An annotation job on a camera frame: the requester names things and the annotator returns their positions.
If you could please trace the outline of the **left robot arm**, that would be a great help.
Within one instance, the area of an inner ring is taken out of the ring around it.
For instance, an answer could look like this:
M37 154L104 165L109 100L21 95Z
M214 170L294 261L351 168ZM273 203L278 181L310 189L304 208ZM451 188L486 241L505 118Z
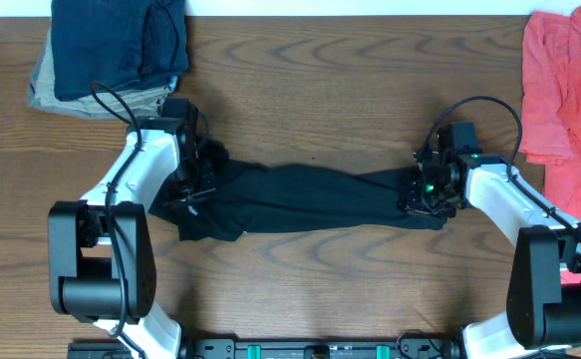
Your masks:
M104 177L75 201L48 214L53 309L117 339L131 358L193 358L181 324L155 300L156 266L147 214L162 188L179 198L200 195L197 133L203 115L131 120L126 144Z

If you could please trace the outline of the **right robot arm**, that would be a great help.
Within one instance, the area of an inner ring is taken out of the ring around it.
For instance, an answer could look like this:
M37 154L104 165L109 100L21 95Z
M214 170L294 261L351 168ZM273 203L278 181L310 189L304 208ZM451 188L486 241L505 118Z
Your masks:
M581 221L500 155L421 151L401 206L430 217L483 212L514 247L504 312L431 343L441 358L565 358L581 346Z

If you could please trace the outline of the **black t-shirt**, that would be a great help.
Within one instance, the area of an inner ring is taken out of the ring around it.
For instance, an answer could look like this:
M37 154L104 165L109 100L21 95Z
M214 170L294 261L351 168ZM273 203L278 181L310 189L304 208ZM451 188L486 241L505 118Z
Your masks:
M287 233L363 224L441 229L444 217L408 213L399 205L413 173L400 168L352 175L306 165L267 167L230 158L223 144L200 151L213 169L213 189L178 201L165 183L149 214L177 226L181 240L234 241L244 233Z

